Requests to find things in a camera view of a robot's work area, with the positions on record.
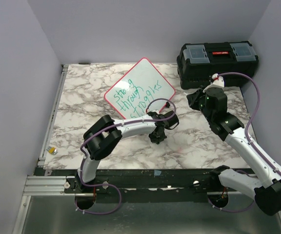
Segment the whiteboard with pink frame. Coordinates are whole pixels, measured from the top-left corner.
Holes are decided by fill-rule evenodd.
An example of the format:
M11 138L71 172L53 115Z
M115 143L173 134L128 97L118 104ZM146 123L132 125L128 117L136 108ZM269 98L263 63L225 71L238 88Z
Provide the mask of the whiteboard with pink frame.
M142 58L105 94L104 99L125 119L138 118L150 111L161 111L175 95L175 88L147 59Z

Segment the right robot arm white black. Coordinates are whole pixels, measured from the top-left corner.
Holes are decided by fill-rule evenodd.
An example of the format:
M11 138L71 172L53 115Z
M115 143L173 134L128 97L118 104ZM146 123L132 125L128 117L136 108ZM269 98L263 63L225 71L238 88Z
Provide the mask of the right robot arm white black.
M253 199L267 215L281 211L281 166L245 133L244 124L227 110L227 95L222 88L212 87L187 95L191 109L200 111L210 129L231 146L250 166L255 177L249 177L220 166L211 172L209 186L214 191L234 189Z

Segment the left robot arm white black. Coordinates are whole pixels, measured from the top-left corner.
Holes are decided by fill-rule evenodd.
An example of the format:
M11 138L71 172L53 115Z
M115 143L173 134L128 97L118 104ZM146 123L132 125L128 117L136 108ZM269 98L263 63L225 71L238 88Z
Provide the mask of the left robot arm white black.
M167 136L165 130L172 130L179 125L175 111L166 114L148 112L134 119L112 119L109 115L101 117L83 135L84 142L80 147L84 153L76 187L83 193L92 189L93 180L100 161L108 157L120 140L136 135L148 135L150 141L160 144Z

